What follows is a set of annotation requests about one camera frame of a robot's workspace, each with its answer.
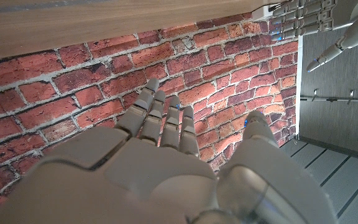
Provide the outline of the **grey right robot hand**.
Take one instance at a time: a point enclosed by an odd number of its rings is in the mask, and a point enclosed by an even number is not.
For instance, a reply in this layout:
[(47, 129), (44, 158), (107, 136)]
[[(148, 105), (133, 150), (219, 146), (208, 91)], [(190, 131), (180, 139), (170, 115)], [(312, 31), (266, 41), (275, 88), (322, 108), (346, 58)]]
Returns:
[(336, 223), (326, 193), (249, 113), (219, 170), (200, 159), (193, 109), (151, 79), (113, 128), (91, 128), (33, 166), (0, 223)]

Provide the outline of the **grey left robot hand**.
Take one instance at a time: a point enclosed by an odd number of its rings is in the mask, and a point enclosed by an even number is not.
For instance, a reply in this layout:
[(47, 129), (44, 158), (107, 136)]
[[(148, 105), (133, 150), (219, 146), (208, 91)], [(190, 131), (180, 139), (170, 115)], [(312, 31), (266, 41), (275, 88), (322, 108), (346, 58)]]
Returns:
[(270, 32), (273, 41), (346, 28), (343, 36), (310, 62), (308, 72), (358, 46), (358, 0), (288, 1), (273, 11), (273, 17), (272, 24), (279, 25)]

